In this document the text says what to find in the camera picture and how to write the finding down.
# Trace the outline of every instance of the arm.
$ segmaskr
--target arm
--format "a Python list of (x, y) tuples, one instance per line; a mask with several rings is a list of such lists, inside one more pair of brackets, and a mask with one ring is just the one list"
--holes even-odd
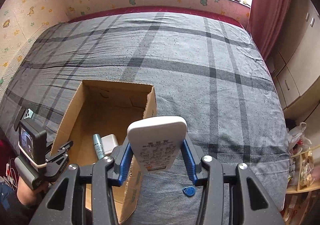
[(32, 191), (25, 184), (22, 178), (19, 178), (18, 189), (11, 193), (8, 197), (9, 208), (6, 210), (8, 219), (16, 225), (29, 224), (34, 212), (37, 208), (37, 195), (45, 190), (48, 183), (42, 184), (38, 189)]

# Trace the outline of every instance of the gray plaid bedsheet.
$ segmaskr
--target gray plaid bedsheet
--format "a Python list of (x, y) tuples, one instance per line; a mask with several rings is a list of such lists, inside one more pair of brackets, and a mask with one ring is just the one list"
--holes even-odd
[[(21, 106), (53, 140), (82, 79), (148, 83), (158, 115), (178, 115), (194, 144), (222, 163), (248, 163), (279, 209), (289, 169), (283, 112), (248, 33), (228, 23), (179, 13), (131, 13), (57, 24), (34, 43), (1, 102), (0, 126), (17, 149)], [(201, 188), (181, 155), (167, 172), (145, 175), (127, 224), (194, 224)], [(228, 221), (225, 197), (224, 223)]]

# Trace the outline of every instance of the air conditioner remote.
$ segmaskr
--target air conditioner remote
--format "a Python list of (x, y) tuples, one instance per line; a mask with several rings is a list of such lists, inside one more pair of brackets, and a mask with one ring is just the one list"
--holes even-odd
[(182, 117), (163, 116), (133, 122), (127, 138), (143, 173), (171, 168), (187, 133)]

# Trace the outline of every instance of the cabinet handle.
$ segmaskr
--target cabinet handle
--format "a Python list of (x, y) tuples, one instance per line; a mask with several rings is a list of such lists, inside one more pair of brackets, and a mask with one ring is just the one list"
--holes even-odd
[(287, 89), (290, 90), (290, 88), (288, 87), (288, 84), (287, 84), (287, 80), (285, 80), (284, 83), (287, 86)]

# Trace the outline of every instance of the blue key fob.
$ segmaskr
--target blue key fob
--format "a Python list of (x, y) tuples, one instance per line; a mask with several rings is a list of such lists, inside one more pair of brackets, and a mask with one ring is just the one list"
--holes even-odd
[(188, 197), (192, 197), (196, 194), (196, 188), (193, 186), (186, 186), (182, 189), (183, 193)]

